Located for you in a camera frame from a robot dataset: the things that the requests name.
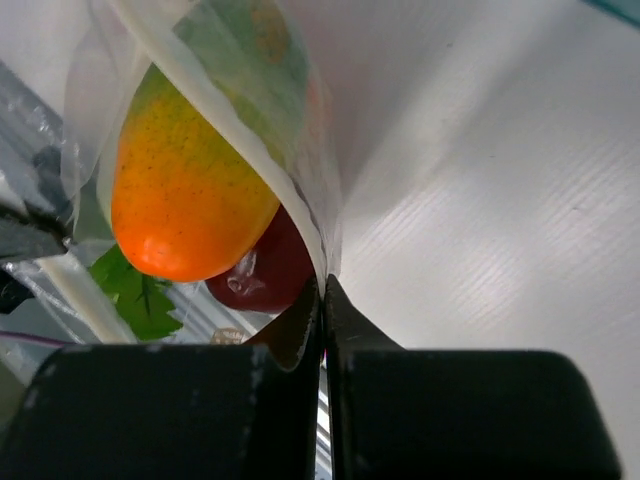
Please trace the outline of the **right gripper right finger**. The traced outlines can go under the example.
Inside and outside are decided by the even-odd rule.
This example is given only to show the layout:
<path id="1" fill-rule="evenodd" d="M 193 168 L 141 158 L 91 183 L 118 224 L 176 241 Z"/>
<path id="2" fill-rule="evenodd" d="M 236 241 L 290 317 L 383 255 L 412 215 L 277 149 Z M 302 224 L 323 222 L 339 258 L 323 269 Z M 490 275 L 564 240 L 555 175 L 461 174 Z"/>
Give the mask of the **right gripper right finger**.
<path id="1" fill-rule="evenodd" d="M 326 282 L 337 479 L 618 479 L 590 385 L 546 350 L 401 347 Z"/>

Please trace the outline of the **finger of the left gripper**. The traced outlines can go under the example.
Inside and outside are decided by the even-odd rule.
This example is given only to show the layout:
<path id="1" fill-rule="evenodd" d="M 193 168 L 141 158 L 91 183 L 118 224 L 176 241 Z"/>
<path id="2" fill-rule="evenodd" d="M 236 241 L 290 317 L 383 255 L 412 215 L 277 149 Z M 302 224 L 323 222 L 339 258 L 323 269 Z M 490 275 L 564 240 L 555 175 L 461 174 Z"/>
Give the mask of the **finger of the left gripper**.
<path id="1" fill-rule="evenodd" d="M 67 231 L 44 212 L 28 209 L 26 214 L 1 208 L 1 263 L 14 263 L 64 255 Z"/>

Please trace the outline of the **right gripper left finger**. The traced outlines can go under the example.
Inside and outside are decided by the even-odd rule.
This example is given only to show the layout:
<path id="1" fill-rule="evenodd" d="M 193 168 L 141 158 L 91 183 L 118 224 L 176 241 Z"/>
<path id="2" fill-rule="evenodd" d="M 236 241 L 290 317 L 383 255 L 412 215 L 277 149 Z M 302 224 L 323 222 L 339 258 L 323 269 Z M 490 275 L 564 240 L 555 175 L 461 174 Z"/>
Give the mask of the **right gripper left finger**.
<path id="1" fill-rule="evenodd" d="M 28 386 L 5 479 L 310 479 L 320 296 L 240 345 L 68 346 Z"/>

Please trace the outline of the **dark red apple toy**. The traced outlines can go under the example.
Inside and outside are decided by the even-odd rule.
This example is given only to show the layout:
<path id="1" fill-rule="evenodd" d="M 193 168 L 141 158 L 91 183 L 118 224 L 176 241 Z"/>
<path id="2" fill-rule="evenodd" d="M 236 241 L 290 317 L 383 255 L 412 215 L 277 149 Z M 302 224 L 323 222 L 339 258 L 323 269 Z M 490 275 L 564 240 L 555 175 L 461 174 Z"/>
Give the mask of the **dark red apple toy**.
<path id="1" fill-rule="evenodd" d="M 230 270 L 205 284 L 230 309 L 279 314 L 293 304 L 313 275 L 298 229 L 287 211 L 279 208 L 254 247 Z"/>

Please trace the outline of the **orange green mango toy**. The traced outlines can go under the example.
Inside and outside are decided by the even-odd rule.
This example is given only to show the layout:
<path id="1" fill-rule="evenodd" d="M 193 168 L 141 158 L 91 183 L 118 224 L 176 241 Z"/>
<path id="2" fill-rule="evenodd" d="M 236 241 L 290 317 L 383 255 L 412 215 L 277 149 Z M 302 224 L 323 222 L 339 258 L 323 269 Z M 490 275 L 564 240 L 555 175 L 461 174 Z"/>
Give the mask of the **orange green mango toy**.
<path id="1" fill-rule="evenodd" d="M 111 225 L 138 271 L 176 282 L 238 263 L 280 202 L 156 67 L 138 86 L 118 141 Z"/>

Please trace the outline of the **clear zip top bag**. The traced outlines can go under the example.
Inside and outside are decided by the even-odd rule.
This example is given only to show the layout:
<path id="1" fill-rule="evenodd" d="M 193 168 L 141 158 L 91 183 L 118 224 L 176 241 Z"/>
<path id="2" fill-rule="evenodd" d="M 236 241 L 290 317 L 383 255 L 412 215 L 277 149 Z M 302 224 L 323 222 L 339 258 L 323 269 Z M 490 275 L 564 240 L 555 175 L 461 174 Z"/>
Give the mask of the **clear zip top bag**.
<path id="1" fill-rule="evenodd" d="M 67 1 L 55 111 L 1 71 L 1 308 L 62 343 L 242 342 L 339 261 L 330 97 L 276 1 Z"/>

